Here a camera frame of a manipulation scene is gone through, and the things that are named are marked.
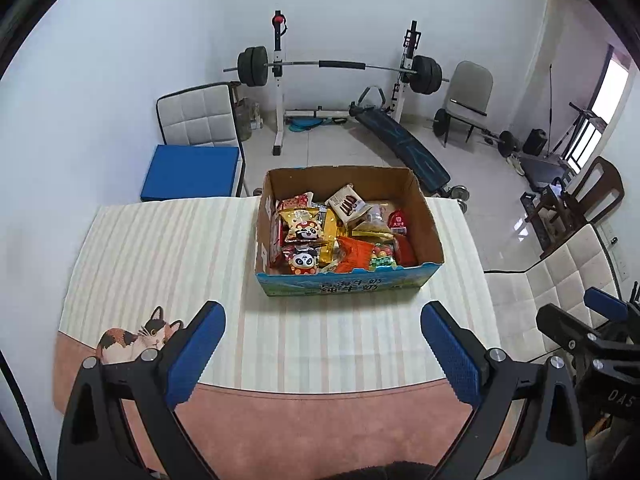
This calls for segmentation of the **orange panda snack bag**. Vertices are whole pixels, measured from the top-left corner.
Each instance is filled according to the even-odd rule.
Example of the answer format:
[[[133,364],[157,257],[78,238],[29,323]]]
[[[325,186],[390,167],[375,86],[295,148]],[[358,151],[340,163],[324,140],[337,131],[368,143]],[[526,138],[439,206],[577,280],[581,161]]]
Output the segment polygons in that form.
[[[319,271],[320,248],[314,245],[291,244],[282,248],[288,272],[293,275],[314,275]]]

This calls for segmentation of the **dark red snack packet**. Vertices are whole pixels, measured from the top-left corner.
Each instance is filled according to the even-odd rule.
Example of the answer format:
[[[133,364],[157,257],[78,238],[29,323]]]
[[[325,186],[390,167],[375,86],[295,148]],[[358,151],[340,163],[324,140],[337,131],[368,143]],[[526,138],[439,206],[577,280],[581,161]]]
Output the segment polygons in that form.
[[[398,266],[403,266],[404,268],[411,268],[412,266],[417,266],[418,258],[416,258],[416,254],[412,248],[411,243],[404,234],[396,234],[395,240],[395,261]]]

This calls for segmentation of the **red white flat sachet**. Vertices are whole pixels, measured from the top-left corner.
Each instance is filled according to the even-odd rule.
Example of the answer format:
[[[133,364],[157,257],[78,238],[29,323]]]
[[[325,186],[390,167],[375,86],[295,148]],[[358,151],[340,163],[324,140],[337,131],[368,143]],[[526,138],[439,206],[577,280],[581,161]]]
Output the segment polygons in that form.
[[[270,220],[269,266],[277,268],[282,262],[282,217],[276,212]]]

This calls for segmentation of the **colourful candy bag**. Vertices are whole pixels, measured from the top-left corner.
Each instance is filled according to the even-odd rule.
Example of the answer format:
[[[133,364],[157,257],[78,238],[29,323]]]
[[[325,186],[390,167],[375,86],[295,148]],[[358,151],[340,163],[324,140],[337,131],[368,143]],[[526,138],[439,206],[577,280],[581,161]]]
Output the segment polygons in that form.
[[[378,268],[395,269],[396,266],[395,246],[393,243],[376,243],[372,246],[369,262],[370,271],[375,271]]]

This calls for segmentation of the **white quilted chair back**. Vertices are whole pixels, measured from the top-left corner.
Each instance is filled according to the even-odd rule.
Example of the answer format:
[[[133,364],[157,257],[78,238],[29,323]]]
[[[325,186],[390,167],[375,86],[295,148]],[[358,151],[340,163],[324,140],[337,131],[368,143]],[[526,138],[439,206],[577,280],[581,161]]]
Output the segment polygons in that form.
[[[160,135],[168,145],[232,146],[237,148],[232,196],[247,193],[244,182],[246,159],[239,136],[236,108],[239,105],[237,81],[186,88],[156,100]]]

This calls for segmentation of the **white cookie packet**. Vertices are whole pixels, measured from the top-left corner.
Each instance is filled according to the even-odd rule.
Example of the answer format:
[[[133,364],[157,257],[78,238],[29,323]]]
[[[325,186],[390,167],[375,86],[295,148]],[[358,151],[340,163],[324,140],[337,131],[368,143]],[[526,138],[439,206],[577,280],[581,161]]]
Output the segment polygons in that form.
[[[277,211],[308,208],[308,207],[311,207],[313,204],[314,204],[314,193],[305,192],[305,193],[297,194],[293,197],[286,198],[285,200],[281,200],[280,203],[278,203]]]

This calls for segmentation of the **yellow clear snack bag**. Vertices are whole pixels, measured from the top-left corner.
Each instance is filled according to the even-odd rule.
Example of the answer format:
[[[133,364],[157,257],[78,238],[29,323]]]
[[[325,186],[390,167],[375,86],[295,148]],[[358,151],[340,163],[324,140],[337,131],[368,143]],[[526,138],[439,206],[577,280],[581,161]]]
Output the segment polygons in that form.
[[[350,228],[350,235],[355,238],[374,238],[375,240],[392,240],[394,234],[388,227],[380,204],[373,204],[370,209]]]

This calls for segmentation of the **orange snack packet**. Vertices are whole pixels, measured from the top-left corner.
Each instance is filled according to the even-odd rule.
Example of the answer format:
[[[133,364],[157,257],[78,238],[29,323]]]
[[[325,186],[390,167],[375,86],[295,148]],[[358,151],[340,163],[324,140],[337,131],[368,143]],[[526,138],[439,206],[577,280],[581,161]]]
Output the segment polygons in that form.
[[[355,269],[370,269],[374,251],[373,244],[347,236],[339,236],[337,241],[340,245],[342,256],[335,268],[336,273],[350,273]]]

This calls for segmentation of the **yellow panda crisps bag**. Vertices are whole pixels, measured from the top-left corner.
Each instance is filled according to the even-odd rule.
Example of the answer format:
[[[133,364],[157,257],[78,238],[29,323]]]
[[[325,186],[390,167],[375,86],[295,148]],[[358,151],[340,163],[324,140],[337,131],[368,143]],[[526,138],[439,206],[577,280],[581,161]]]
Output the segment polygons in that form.
[[[285,209],[279,216],[288,226],[285,244],[320,243],[323,240],[319,208]]]

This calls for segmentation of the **yellow black noodle packet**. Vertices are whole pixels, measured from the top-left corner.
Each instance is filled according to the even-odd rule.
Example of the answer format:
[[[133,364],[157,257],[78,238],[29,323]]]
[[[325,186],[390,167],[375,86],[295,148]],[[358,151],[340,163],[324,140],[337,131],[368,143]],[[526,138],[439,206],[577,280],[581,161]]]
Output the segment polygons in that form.
[[[334,252],[340,249],[337,237],[345,235],[345,226],[329,206],[321,209],[320,217],[322,220],[322,247],[319,252],[319,266],[324,268],[334,260]]]

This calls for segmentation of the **white quilted chair right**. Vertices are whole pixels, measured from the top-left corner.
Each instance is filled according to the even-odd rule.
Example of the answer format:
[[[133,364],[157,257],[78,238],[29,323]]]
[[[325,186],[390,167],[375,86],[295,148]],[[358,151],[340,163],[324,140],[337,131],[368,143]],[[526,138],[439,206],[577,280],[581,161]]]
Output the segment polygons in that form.
[[[546,258],[525,271],[487,271],[501,347],[514,360],[535,361],[559,346],[541,333],[536,314],[546,304],[592,328],[605,317],[586,307],[590,287],[620,298],[620,286],[597,231],[587,224]]]

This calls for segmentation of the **black sit-up bench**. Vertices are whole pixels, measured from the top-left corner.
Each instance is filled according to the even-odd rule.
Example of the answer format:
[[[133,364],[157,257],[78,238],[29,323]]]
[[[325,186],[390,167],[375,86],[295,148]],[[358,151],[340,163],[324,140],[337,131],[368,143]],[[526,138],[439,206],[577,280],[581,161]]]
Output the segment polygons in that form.
[[[423,191],[449,198],[450,174],[437,158],[404,126],[386,113],[383,90],[375,86],[381,105],[364,105],[363,100],[372,89],[369,86],[358,101],[349,105],[349,115],[374,133],[418,178]]]

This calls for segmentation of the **striped cat table mat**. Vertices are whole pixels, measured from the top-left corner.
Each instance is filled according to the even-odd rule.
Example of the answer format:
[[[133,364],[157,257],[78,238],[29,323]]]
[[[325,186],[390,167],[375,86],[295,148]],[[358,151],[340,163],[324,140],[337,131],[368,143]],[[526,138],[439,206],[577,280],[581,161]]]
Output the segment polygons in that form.
[[[254,198],[106,206],[82,243],[56,337],[53,402],[111,327],[156,307],[190,321],[216,300],[226,330],[177,413],[224,479],[315,479],[408,460],[432,464],[456,437],[460,403],[420,329],[441,302],[486,347],[499,344],[480,257],[462,213],[428,201],[445,262],[418,289],[270,297],[259,285]]]

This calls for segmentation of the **black floor speaker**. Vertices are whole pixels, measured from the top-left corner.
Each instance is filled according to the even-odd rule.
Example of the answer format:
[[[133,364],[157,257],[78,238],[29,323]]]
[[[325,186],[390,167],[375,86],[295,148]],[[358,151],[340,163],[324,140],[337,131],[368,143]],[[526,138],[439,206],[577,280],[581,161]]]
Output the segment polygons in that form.
[[[539,128],[530,130],[523,146],[522,153],[525,155],[539,156],[547,144],[547,133]]]

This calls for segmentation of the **cardboard milk box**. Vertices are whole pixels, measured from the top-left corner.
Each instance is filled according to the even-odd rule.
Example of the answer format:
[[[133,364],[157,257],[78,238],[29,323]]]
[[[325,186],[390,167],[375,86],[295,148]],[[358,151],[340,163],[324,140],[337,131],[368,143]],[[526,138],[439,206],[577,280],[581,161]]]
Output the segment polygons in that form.
[[[412,245],[418,265],[411,268],[396,266],[378,268],[375,271],[355,269],[350,273],[336,273],[341,260],[341,248],[334,252],[334,260],[314,275],[293,275],[282,254],[282,262],[277,268],[269,266],[270,220],[277,211],[278,203],[300,193],[313,192],[311,207],[320,211],[326,200],[345,184],[351,184],[360,197],[369,203],[380,204],[387,223],[388,216],[401,209],[409,222],[406,237]],[[350,228],[345,226],[345,235],[352,237]],[[288,226],[282,220],[282,248]],[[280,168],[267,172],[262,187],[260,209],[257,219],[257,256],[255,274],[264,292],[270,297],[335,295],[351,292],[375,292],[392,288],[418,288],[423,286],[444,264],[442,249],[434,216],[428,208],[419,181],[407,168],[370,166],[314,166],[308,168]],[[356,238],[371,244],[393,243],[392,240]],[[320,243],[304,245],[322,247]]]

